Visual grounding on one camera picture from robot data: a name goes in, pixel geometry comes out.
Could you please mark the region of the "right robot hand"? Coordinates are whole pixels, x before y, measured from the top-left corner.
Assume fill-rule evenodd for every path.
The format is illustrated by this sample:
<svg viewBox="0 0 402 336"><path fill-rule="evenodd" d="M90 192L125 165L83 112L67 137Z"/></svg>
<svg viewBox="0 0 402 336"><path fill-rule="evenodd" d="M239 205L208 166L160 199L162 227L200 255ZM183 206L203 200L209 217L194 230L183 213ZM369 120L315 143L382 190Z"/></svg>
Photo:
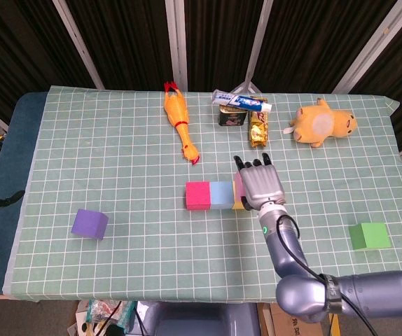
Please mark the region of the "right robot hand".
<svg viewBox="0 0 402 336"><path fill-rule="evenodd" d="M243 162L238 155L233 158L242 180L244 196L241 196L241 202L246 210L259 211L268 202L286 203L277 170L267 153L262 153L262 160L256 158L253 162Z"/></svg>

